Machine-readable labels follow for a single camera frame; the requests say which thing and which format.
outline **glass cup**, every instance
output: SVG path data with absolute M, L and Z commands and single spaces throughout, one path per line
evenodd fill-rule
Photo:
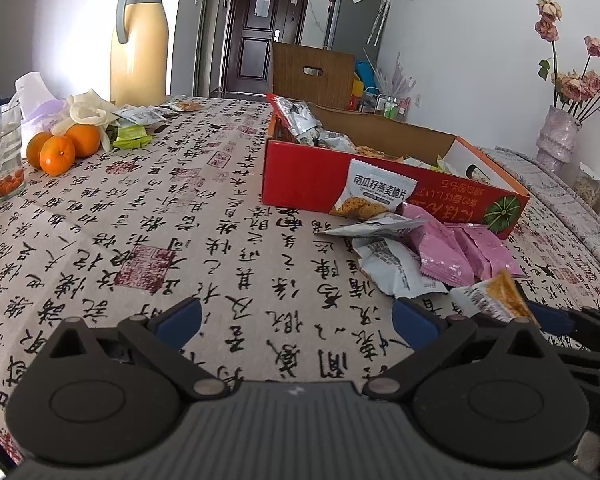
M 22 168 L 20 104 L 0 106 L 0 202 L 21 193 L 25 188 Z

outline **flower vase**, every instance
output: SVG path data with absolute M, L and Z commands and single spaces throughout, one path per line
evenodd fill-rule
M 549 106 L 544 126 L 536 141 L 536 162 L 552 173 L 559 173 L 571 161 L 580 121 L 564 110 Z

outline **pink snack package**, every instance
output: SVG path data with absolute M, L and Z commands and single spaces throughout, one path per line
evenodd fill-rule
M 475 283 L 474 271 L 464 256 L 453 232 L 423 208 L 403 203 L 400 212 L 410 219 L 426 219 L 406 237 L 420 255 L 420 271 L 430 278 L 451 286 L 470 286 Z
M 524 278 L 520 266 L 516 263 L 509 249 L 488 227 L 481 224 L 456 224 L 461 228 L 491 265 L 491 274 L 495 276 L 501 270 L 508 270 L 515 278 Z
M 464 229 L 461 227 L 447 227 L 451 229 L 456 236 L 458 245 L 460 245 L 464 256 L 466 256 L 466 259 L 471 264 L 471 268 L 474 270 L 476 278 L 481 282 L 490 279 L 492 277 L 491 264 L 487 258 L 484 257 L 480 249 L 478 249 L 478 246 L 474 241 L 469 238 L 469 235 L 464 232 Z

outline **orange fruit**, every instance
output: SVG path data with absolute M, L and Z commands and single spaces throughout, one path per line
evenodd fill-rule
M 74 124 L 64 134 L 75 146 L 75 156 L 91 156 L 100 147 L 100 128 L 90 124 Z
M 74 143 L 65 136 L 51 137 L 40 150 L 40 168 L 51 176 L 63 174 L 74 161 Z
M 27 160 L 34 168 L 40 168 L 40 150 L 53 135 L 50 132 L 41 132 L 31 137 L 27 144 Z

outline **thermos handle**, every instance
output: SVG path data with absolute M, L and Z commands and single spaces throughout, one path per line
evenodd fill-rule
M 125 44 L 129 41 L 129 34 L 125 30 L 125 8 L 127 0 L 118 0 L 116 8 L 116 33 L 118 35 L 118 43 Z

